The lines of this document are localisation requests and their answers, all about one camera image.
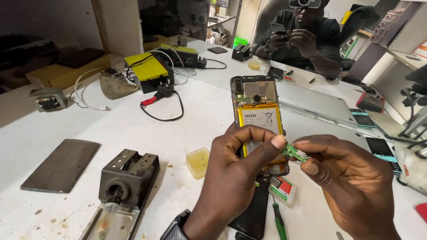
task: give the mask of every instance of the workbench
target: workbench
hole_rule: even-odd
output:
[[[265,75],[269,64],[283,70],[294,70],[296,84],[315,91],[343,98],[350,108],[361,95],[360,88],[340,81],[327,81],[320,75],[277,62],[265,63],[254,71],[231,59],[228,53],[216,55],[207,51],[214,44],[189,39],[200,56],[222,61],[224,70],[196,70],[197,75],[185,85],[176,86],[185,114],[175,122],[160,122],[143,113],[139,102],[154,93],[140,91],[109,100],[101,92],[99,74],[84,81],[78,90],[92,106],[109,106],[111,111],[82,109],[69,102],[68,108],[39,113],[28,94],[27,85],[0,95],[0,136],[3,144],[0,179],[0,239],[71,239],[78,240],[97,206],[101,169],[123,149],[140,154],[159,155],[161,170],[151,191],[146,208],[133,239],[159,239],[165,229],[184,209],[193,209],[203,179],[195,180],[185,163],[185,154],[196,149],[210,149],[212,140],[222,135],[233,122],[230,99],[230,78],[242,75]],[[208,67],[220,64],[208,62]],[[316,77],[315,82],[308,82]],[[183,81],[180,76],[177,82]],[[64,90],[66,95],[74,87]],[[181,114],[177,96],[163,99],[146,110],[161,119]],[[101,143],[101,147],[69,194],[39,193],[20,190],[19,186],[36,167],[66,138]],[[336,240],[339,231],[345,240],[351,237],[334,222],[321,188],[311,181],[297,164],[290,163],[286,179],[297,186],[293,208],[279,203],[290,240]],[[414,206],[427,202],[427,196],[393,181],[395,224],[402,239],[421,240],[427,236],[423,219]],[[266,240],[278,239],[272,198],[266,216]],[[220,240],[233,240],[235,230],[227,227]]]

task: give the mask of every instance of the black shirt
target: black shirt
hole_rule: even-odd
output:
[[[294,12],[290,10],[281,10],[277,12],[273,23],[282,24],[287,30],[297,29],[295,26]],[[335,19],[323,18],[316,30],[311,33],[316,35],[316,48],[326,58],[332,59],[341,63],[339,55],[341,32],[338,22]],[[264,40],[259,46],[265,45],[267,40],[271,37],[271,27],[265,33]],[[280,48],[272,54],[271,60],[277,61],[289,66],[311,70],[315,72],[314,66],[311,61],[301,55],[297,47],[291,46],[289,48]]]

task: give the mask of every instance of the green circuit board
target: green circuit board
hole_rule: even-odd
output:
[[[289,156],[289,157],[295,157],[296,159],[300,160],[301,162],[307,161],[307,155],[301,151],[295,149],[293,146],[287,144],[285,149],[282,151],[283,156]]]

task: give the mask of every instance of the screwdriver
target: screwdriver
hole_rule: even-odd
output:
[[[276,220],[277,231],[279,232],[280,240],[287,240],[285,224],[283,223],[282,215],[280,215],[279,204],[276,203],[275,198],[273,197],[273,209],[274,209],[274,217]]]

